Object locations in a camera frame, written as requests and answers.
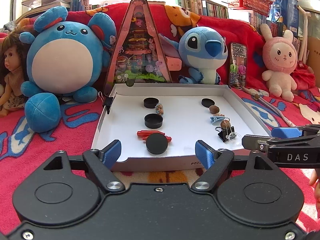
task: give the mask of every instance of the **human hand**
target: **human hand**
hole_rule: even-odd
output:
[[[316,173],[316,170],[313,170],[310,181],[309,181],[309,185],[312,186],[314,185],[318,180],[318,175]],[[318,181],[315,187],[315,192],[314,192],[314,196],[316,199],[316,209],[318,211],[318,219],[320,218],[320,182]]]

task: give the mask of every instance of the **smartphone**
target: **smartphone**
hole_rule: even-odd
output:
[[[243,44],[232,42],[230,44],[230,68],[228,85],[241,89],[245,87],[247,72],[247,47]]]

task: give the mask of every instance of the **black binder clip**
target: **black binder clip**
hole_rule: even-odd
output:
[[[106,97],[106,100],[104,100],[103,106],[107,109],[107,114],[110,114],[111,105],[113,102],[114,97]]]
[[[227,127],[226,129],[222,129],[221,127],[216,127],[215,130],[219,132],[218,136],[221,138],[223,142],[226,142],[229,139],[233,139],[234,137],[236,137],[236,134],[234,133],[235,128],[233,126]]]

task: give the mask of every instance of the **cable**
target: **cable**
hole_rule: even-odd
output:
[[[283,121],[285,121],[285,123],[289,126],[289,127],[296,127],[296,125],[291,122],[288,118],[286,118],[282,112],[276,108],[275,106],[273,106],[272,104],[270,104],[269,102],[267,102],[265,99],[263,99],[261,97],[261,95],[259,94],[256,94],[254,92],[251,92],[249,89],[245,88],[245,87],[242,87],[242,90],[244,92],[246,92],[247,94],[253,96],[253,98],[257,101],[259,101],[260,103],[262,103],[264,106],[266,106],[267,108],[269,108],[270,110],[272,110],[273,112],[275,112],[276,114],[278,114],[282,119]]]

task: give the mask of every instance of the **blue gripper pad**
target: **blue gripper pad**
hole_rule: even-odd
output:
[[[111,169],[121,155],[121,142],[119,140],[114,140],[101,151],[104,152],[102,163],[108,169]]]
[[[279,139],[296,138],[301,135],[302,131],[297,127],[275,127],[271,130],[271,136]]]
[[[204,168],[206,168],[206,170],[214,164],[218,157],[218,153],[201,140],[196,142],[195,152],[196,157],[202,163]]]

